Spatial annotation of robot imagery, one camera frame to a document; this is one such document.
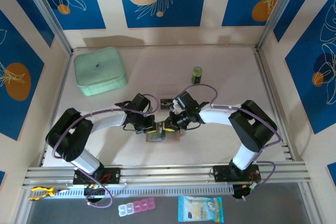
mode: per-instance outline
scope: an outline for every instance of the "orange circle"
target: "orange circle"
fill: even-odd
[[[320,73],[320,72],[316,72],[313,75],[312,81],[313,81],[314,86],[316,86],[316,87],[322,86],[322,84],[323,84],[323,74]]]
[[[252,11],[252,18],[258,22],[267,21],[271,11],[273,10],[278,0],[261,0],[259,1]]]
[[[5,72],[8,80],[5,81],[6,91],[10,97],[16,101],[24,101],[27,99],[31,85],[29,70],[21,63],[12,63],[7,68],[9,73]]]
[[[58,11],[64,15],[68,15],[70,13],[70,8],[67,5],[60,4],[57,7]]]
[[[157,12],[156,15],[157,15],[157,17],[161,18],[161,17],[163,17],[163,12]]]

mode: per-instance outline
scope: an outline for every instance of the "small box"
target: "small box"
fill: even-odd
[[[74,59],[76,83],[84,95],[94,95],[126,86],[127,76],[117,48],[108,47]]]
[[[127,213],[126,213],[126,205],[119,205],[118,206],[118,212],[119,212],[119,216],[120,217],[123,217],[123,216],[126,216]]]
[[[148,203],[148,209],[154,209],[155,208],[155,200],[154,198],[148,198],[147,199],[147,203]]]
[[[143,199],[140,201],[141,203],[141,211],[147,211],[148,210],[148,203],[146,199]]]
[[[140,201],[135,201],[133,202],[133,208],[134,208],[134,212],[141,212],[141,203]]]
[[[126,204],[126,213],[127,213],[127,215],[134,214],[133,203],[127,203]]]

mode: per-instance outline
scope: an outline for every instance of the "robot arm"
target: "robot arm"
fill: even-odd
[[[261,122],[257,120],[253,122],[254,118],[240,111],[239,108],[253,113],[277,130],[277,126],[271,118],[251,100],[235,106],[210,105],[206,102],[198,104],[186,91],[179,94],[173,101],[173,112],[165,121],[164,127],[187,130],[190,122],[219,123],[232,126],[242,145],[232,159],[230,168],[233,174],[241,174],[250,166],[274,133]]]
[[[89,135],[106,127],[121,126],[128,123],[134,126],[134,131],[137,134],[156,130],[154,115],[145,116],[133,112],[143,112],[146,108],[150,108],[150,100],[141,94],[137,94],[132,101],[117,103],[112,106],[109,113],[96,115],[93,118],[94,124],[90,120],[82,119],[73,127],[72,133],[68,132],[61,140],[56,152],[73,166],[82,169],[96,179],[100,179],[103,175],[104,166],[85,149]],[[65,130],[80,117],[80,112],[74,108],[67,109],[48,133],[47,144],[54,148]]]
[[[129,123],[134,126],[137,134],[156,131],[154,115],[141,113],[146,108],[150,108],[150,101],[143,95],[137,94],[132,101],[115,104],[110,113],[96,116],[94,124],[90,120],[82,119],[73,127],[73,132],[68,132],[61,140],[56,152],[65,161],[99,180],[104,174],[104,166],[85,149],[89,135],[105,127],[126,126]],[[239,108],[257,115],[272,128],[277,129],[275,123],[253,101],[248,100],[235,107],[210,105],[208,102],[198,104],[186,91],[179,94],[173,101],[172,111],[163,122],[163,129],[167,131],[187,130],[191,122],[220,123],[232,126],[242,145],[230,162],[227,181],[241,181],[239,179],[246,174],[245,171],[251,167],[256,155],[274,133],[261,122],[257,120],[253,122],[253,117]],[[80,112],[73,108],[67,109],[48,133],[46,142],[54,148],[66,129],[80,117]]]

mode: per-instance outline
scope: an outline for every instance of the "logo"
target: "logo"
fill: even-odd
[[[101,65],[101,62],[98,61],[97,64],[96,64],[95,70],[98,70],[98,69],[101,69],[101,68],[103,68],[103,66]]]

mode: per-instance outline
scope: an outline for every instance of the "black mount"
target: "black mount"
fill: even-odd
[[[101,180],[100,182],[102,184],[119,184],[120,170],[121,170],[120,168],[105,168],[103,165],[101,165],[97,169],[93,177],[97,180]],[[79,170],[75,170],[73,184],[74,185],[91,185],[91,184],[95,184],[95,182],[89,179]]]
[[[123,109],[144,111],[147,106],[151,106],[151,102],[142,94],[138,93],[132,101],[116,103],[115,105]],[[127,117],[124,125],[128,123],[132,124],[136,134],[147,133],[149,131],[156,130],[154,115],[144,116],[138,113],[133,113],[131,111],[125,111],[125,113]]]
[[[278,130],[272,119],[254,101],[247,100],[241,107],[252,112],[254,115],[257,115],[266,121],[272,128]],[[272,138],[274,133],[258,120],[255,120],[253,124],[250,124],[250,120],[252,119],[254,119],[252,116],[240,110],[232,113],[229,117],[233,128],[244,146],[250,151],[258,153]]]
[[[213,167],[215,182],[245,182],[245,184],[233,185],[233,197],[236,199],[250,194],[251,173],[260,174],[258,165],[250,165],[246,170],[240,170],[230,161],[229,165],[215,165]]]
[[[47,144],[54,148],[64,131],[80,117],[80,113],[74,108],[67,109],[47,134]],[[78,122],[73,127],[73,129],[75,129],[74,132],[66,134],[56,152],[66,162],[75,160],[83,152],[92,127],[93,123],[90,120],[83,119]]]
[[[201,109],[208,104],[208,102],[202,102],[199,104],[186,91],[179,94],[175,99],[184,111],[178,115],[170,112],[169,117],[164,121],[165,128],[170,128],[175,131],[179,129],[187,130],[187,126],[191,122],[204,124],[199,113]]]
[[[215,165],[213,170],[215,182],[250,182],[250,173],[259,173],[259,166],[250,165],[240,170],[230,161],[229,165]]]

